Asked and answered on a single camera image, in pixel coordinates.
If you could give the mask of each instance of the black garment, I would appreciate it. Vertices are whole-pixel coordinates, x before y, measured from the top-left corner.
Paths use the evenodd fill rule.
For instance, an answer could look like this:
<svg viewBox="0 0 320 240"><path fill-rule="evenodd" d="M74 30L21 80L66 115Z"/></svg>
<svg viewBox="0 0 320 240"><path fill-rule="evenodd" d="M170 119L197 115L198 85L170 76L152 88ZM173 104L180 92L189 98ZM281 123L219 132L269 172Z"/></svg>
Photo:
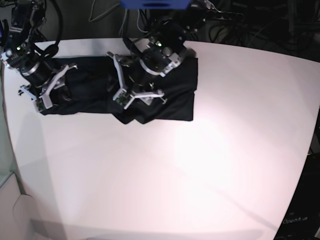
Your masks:
<svg viewBox="0 0 320 240"><path fill-rule="evenodd" d="M150 106L135 100L127 110L112 100L119 89L118 75L109 57L56 58L60 64L77 64L66 74L66 84L72 101L63 102L42 112L43 115L71 115L76 113L113 114L124 124L136 119L146 124L154 119L192 121L194 92L198 85L198 59L187 58L180 67L165 78L154 81L155 89L162 89L167 103L154 99Z"/></svg>

